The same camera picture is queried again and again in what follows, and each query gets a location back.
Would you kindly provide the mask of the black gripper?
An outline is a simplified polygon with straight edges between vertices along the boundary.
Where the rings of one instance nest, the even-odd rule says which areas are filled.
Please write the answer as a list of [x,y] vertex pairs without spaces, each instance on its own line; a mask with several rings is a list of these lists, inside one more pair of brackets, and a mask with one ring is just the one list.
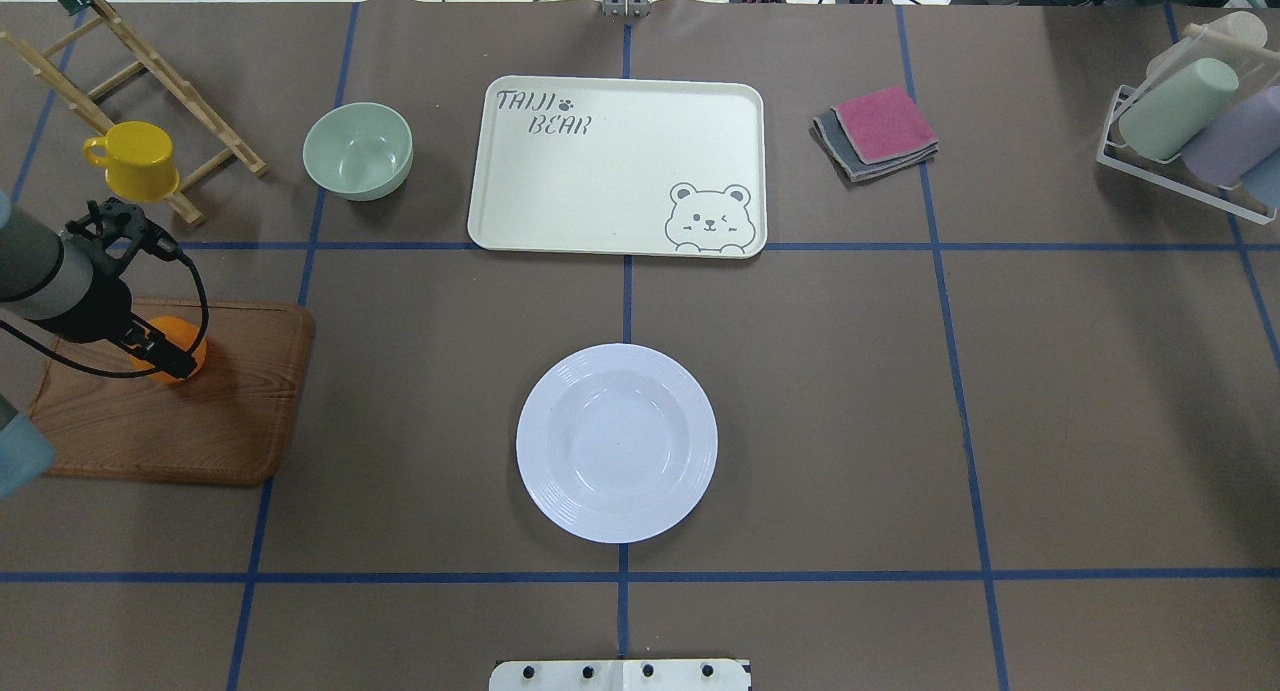
[[45,330],[70,343],[125,343],[137,371],[157,369],[156,381],[183,381],[198,372],[198,326],[187,319],[159,316],[145,321],[132,311],[125,282],[96,270],[84,296],[69,311],[46,319]]

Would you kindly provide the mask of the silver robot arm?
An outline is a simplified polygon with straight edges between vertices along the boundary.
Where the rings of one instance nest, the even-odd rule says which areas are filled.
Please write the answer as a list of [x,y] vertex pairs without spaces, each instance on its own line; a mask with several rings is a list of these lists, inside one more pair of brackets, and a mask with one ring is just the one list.
[[[200,328],[193,340],[179,346],[155,322],[137,316],[123,273],[138,253],[163,262],[179,262],[191,273],[198,294]],[[198,369],[197,351],[209,328],[209,299],[202,278],[178,241],[143,209],[124,200],[88,202],[86,216],[55,232],[45,221],[1,200],[1,303],[4,311],[69,343],[106,340],[142,369],[111,372],[74,362],[3,322],[3,330],[49,360],[97,377],[157,377],[186,380]]]

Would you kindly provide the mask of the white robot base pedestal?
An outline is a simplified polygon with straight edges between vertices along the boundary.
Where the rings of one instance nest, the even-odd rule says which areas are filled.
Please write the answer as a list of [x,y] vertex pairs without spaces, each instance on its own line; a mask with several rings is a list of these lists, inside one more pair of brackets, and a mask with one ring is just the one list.
[[730,658],[512,660],[489,690],[751,690],[750,663]]

